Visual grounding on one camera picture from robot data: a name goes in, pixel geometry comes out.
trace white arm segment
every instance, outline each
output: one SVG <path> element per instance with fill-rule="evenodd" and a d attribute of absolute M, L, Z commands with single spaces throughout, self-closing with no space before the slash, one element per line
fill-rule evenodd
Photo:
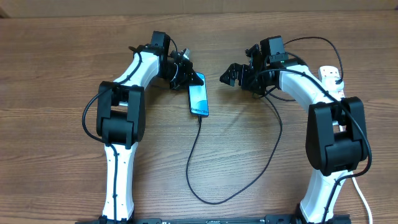
<path fill-rule="evenodd" d="M 295 70 L 298 72 L 305 72 L 305 74 L 313 78 L 325 90 L 329 91 L 329 94 L 332 97 L 339 101 L 342 97 L 344 97 L 344 95 L 341 95 L 336 91 L 336 88 L 331 89 L 332 85 L 325 85 L 319 79 L 315 78 L 311 74 L 307 66 L 295 65 L 287 67 L 287 69 Z M 296 73 L 280 72 L 279 85 L 282 91 L 292 96 L 307 113 L 309 106 L 312 104 L 319 102 L 332 102 L 309 79 Z M 335 184 L 335 180 L 347 174 L 348 171 L 343 170 L 339 172 L 334 172 L 330 176 L 325 177 L 319 170 L 313 170 L 307 193 L 305 194 L 304 199 L 300 202 L 301 212 L 308 223 L 320 223 L 322 221 L 322 216 L 325 212 L 325 207 L 329 199 L 331 189 L 333 188 L 333 184 Z M 329 212 L 326 215 L 325 221 L 333 217 L 333 207 L 335 206 L 338 194 L 344 184 L 344 181 L 345 180 L 342 180 L 340 182 L 340 185 L 337 186 L 336 192 L 329 206 Z"/>
<path fill-rule="evenodd" d="M 159 72 L 159 57 L 148 52 L 141 52 L 142 62 L 135 72 L 135 74 L 123 83 L 125 86 L 143 86 L 147 88 L 149 82 Z M 124 80 L 131 72 L 138 66 L 139 56 L 134 54 L 134 60 L 127 68 L 127 70 L 114 82 L 120 82 Z M 127 106 L 128 103 L 120 102 L 121 106 Z M 138 142 L 135 142 L 131 149 L 126 149 L 124 145 L 113 144 L 118 152 L 118 173 L 116 176 L 116 219 L 119 221 L 122 218 L 129 219 L 134 211 L 134 203 L 132 201 L 132 174 L 133 174 L 133 162 L 134 155 L 138 146 Z M 106 159 L 108 162 L 108 175 L 106 183 L 106 201 L 103 209 L 103 215 L 106 215 L 107 219 L 114 220 L 113 210 L 113 179 L 114 179 L 114 155 L 111 147 L 105 146 Z"/>
<path fill-rule="evenodd" d="M 113 144 L 118 152 L 118 173 L 116 175 L 116 210 L 117 220 L 122 218 L 129 219 L 134 211 L 132 202 L 132 168 L 134 165 L 134 155 L 137 150 L 138 142 L 126 149 L 124 145 Z M 106 176 L 106 200 L 102 215 L 107 219 L 114 220 L 113 213 L 113 180 L 115 158 L 113 149 L 105 146 L 108 174 Z"/>

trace wooden table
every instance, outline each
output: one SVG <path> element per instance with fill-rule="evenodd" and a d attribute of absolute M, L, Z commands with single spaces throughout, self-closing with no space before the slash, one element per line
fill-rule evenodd
<path fill-rule="evenodd" d="M 244 49 L 266 37 L 330 39 L 343 59 L 346 96 L 365 105 L 374 162 L 359 186 L 376 223 L 397 222 L 398 13 L 376 11 L 1 19 L 0 223 L 73 223 L 101 215 L 106 159 L 103 145 L 83 132 L 81 113 L 100 82 L 114 80 L 131 63 L 127 47 L 149 43 L 153 30 L 168 33 L 180 49 L 188 47 L 194 69 L 206 75 L 210 117 L 203 119 L 190 178 L 198 194 L 213 202 L 260 173 L 279 133 L 268 103 L 220 83 L 220 75 L 233 62 L 247 63 Z M 287 49 L 315 75 L 319 66 L 338 66 L 322 41 L 294 42 Z M 185 180 L 198 129 L 187 93 L 149 88 L 146 132 L 134 166 L 136 217 L 292 213 L 312 171 L 304 148 L 307 115 L 297 103 L 272 101 L 284 132 L 268 170 L 234 199 L 211 206 L 199 202 Z M 95 106 L 87 118 L 91 131 Z M 350 180 L 335 213 L 367 223 Z"/>

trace wood grain surface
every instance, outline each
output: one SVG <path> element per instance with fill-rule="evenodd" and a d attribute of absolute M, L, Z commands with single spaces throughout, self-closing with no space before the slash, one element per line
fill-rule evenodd
<path fill-rule="evenodd" d="M 114 80 L 132 61 L 129 45 L 167 32 L 192 51 L 194 69 L 206 75 L 210 116 L 190 167 L 193 188 L 205 200 L 222 200 L 265 166 L 279 125 L 271 106 L 239 87 L 219 82 L 231 63 L 247 63 L 244 49 L 266 37 L 317 35 L 338 48 L 346 96 L 365 106 L 373 166 L 358 184 L 375 223 L 398 215 L 398 13 L 295 12 L 183 16 L 114 16 L 0 20 L 0 223 L 73 223 L 101 215 L 106 190 L 103 145 L 81 127 L 81 113 L 103 80 Z M 322 41 L 287 46 L 316 75 L 338 66 Z M 159 85 L 166 82 L 156 80 Z M 297 103 L 271 99 L 284 132 L 266 173 L 222 205 L 199 202 L 185 181 L 185 164 L 198 129 L 186 91 L 146 91 L 146 132 L 134 164 L 137 218 L 260 217 L 292 213 L 307 190 L 312 168 L 305 154 L 307 115 Z M 96 107 L 87 118 L 94 132 Z M 362 162 L 359 169 L 365 166 Z M 367 223 L 348 180 L 335 213 Z"/>

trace robotic hand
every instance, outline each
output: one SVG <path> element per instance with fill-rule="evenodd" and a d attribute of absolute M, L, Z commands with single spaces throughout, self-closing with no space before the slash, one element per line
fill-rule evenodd
<path fill-rule="evenodd" d="M 220 81 L 266 96 L 278 88 L 308 113 L 305 149 L 314 168 L 307 194 L 294 216 L 267 215 L 271 223 L 351 223 L 349 216 L 333 217 L 333 206 L 345 179 L 363 175 L 371 164 L 364 107 L 357 97 L 344 98 L 344 82 L 334 67 L 321 67 L 316 79 L 300 58 L 289 59 L 281 36 L 270 37 L 246 50 L 249 65 L 233 63 Z M 268 86 L 275 86 L 267 91 Z M 333 125 L 346 126 L 333 132 Z M 368 165 L 349 175 L 369 155 Z"/>
<path fill-rule="evenodd" d="M 193 70 L 189 50 L 169 53 L 170 37 L 154 31 L 150 44 L 140 45 L 127 70 L 114 82 L 102 82 L 98 94 L 88 103 L 82 117 L 87 135 L 105 143 L 108 161 L 106 201 L 99 220 L 88 223 L 132 223 L 133 161 L 138 142 L 145 130 L 144 91 L 155 77 L 170 80 L 171 90 L 189 85 L 203 85 Z M 91 104 L 98 99 L 96 132 L 93 136 L 86 128 L 85 116 Z M 127 106 L 127 113 L 112 110 L 112 106 Z"/>

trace smartphone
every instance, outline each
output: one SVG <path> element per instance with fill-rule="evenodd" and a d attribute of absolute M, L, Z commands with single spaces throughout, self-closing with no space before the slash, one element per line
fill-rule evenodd
<path fill-rule="evenodd" d="M 198 72 L 197 75 L 203 80 L 203 85 L 190 85 L 188 88 L 190 112 L 191 114 L 207 117 L 209 116 L 209 107 L 207 104 L 205 75 Z"/>

